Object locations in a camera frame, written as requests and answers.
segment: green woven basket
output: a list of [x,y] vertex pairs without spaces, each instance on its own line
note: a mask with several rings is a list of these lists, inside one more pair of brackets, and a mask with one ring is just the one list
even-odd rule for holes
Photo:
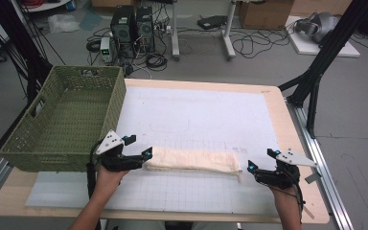
[[92,146],[118,125],[126,92],[119,67],[53,67],[0,156],[26,172],[86,171]]

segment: desk leg base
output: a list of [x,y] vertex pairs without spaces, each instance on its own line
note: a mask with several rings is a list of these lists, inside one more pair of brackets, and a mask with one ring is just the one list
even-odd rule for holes
[[178,35],[172,35],[172,58],[180,60],[180,49],[178,48]]
[[236,55],[235,55],[234,47],[232,46],[231,38],[229,38],[229,35],[225,36],[225,30],[222,30],[222,38],[223,38],[223,42],[225,44],[226,50],[228,51],[228,60],[231,60]]

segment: human arm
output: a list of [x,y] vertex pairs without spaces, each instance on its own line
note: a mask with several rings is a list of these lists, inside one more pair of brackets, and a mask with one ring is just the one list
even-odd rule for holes
[[115,193],[119,183],[127,173],[128,171],[109,172],[106,168],[100,166],[94,193],[69,230],[95,229],[104,206]]
[[274,195],[274,204],[284,230],[301,230],[300,209],[295,197],[293,187],[281,190],[280,188],[270,187]]

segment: gray machine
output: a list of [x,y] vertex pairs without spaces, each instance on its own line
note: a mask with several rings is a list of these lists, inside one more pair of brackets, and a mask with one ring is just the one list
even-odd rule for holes
[[331,32],[339,19],[328,12],[314,12],[309,18],[298,20],[296,32],[304,32],[318,44],[322,44],[324,37]]

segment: black metal post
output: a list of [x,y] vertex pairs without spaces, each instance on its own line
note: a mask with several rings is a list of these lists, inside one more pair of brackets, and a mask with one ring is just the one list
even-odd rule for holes
[[324,43],[310,68],[303,75],[279,86],[280,90],[284,91],[297,85],[292,95],[287,97],[287,101],[296,107],[302,107],[304,100],[310,95],[307,129],[311,138],[315,138],[314,121],[321,78],[367,13],[368,0],[353,0]]

